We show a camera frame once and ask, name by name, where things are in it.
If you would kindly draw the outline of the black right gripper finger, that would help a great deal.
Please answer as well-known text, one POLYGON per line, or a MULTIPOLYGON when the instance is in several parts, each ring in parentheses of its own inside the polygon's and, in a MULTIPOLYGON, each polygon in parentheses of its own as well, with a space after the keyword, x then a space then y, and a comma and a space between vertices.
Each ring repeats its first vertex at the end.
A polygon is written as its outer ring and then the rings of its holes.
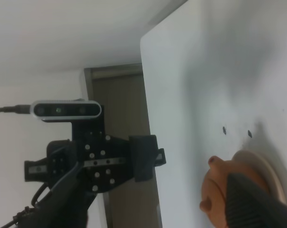
POLYGON ((287 228, 287 206, 240 173, 228 175, 225 216, 229 228, 287 228))

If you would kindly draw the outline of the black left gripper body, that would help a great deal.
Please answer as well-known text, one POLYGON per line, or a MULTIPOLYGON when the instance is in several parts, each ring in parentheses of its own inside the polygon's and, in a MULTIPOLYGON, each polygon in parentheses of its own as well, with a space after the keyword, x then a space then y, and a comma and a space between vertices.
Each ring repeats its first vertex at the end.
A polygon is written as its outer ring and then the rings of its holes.
MULTIPOLYGON (((164 149, 158 147, 154 168, 165 163, 164 149)), ((108 135, 93 123, 73 123, 71 140, 52 141, 44 159, 24 162, 24 177, 52 191, 80 185, 96 193, 110 191, 134 179, 129 138, 108 135)))

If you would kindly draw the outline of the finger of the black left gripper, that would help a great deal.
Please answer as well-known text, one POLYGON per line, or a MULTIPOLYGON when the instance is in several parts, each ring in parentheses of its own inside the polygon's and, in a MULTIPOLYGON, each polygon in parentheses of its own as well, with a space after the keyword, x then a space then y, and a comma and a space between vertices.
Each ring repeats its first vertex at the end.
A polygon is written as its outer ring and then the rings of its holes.
POLYGON ((129 143, 135 182, 152 179, 154 164, 158 156, 156 136, 130 136, 129 143))

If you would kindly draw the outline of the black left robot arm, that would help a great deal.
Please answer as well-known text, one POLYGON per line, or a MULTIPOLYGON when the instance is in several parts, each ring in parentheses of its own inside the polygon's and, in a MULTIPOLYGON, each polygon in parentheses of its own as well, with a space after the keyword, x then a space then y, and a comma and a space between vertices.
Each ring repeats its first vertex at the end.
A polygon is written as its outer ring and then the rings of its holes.
POLYGON ((156 166, 166 163, 156 136, 110 136, 104 124, 72 122, 71 140, 52 141, 47 155, 25 161, 24 178, 40 182, 31 206, 17 213, 7 227, 84 228, 87 211, 100 193, 134 179, 148 181, 156 166))

